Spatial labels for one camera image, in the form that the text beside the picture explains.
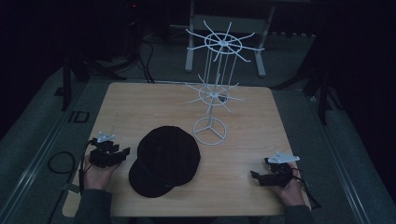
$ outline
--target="hand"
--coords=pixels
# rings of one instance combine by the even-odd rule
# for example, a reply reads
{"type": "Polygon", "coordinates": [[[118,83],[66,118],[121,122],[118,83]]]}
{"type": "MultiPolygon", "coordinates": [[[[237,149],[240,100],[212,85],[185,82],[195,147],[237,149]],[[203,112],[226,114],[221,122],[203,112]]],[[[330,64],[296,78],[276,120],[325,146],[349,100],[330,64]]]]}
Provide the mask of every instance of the hand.
{"type": "Polygon", "coordinates": [[[106,190],[113,172],[120,166],[120,163],[106,168],[99,168],[90,163],[90,156],[86,155],[84,160],[84,189],[106,190]]]}
{"type": "MultiPolygon", "coordinates": [[[[289,166],[293,170],[293,175],[297,176],[298,171],[293,165],[289,164],[289,166]]],[[[296,178],[293,178],[283,189],[280,186],[270,186],[268,188],[272,190],[286,206],[305,205],[303,194],[301,193],[301,186],[296,178]]]]}

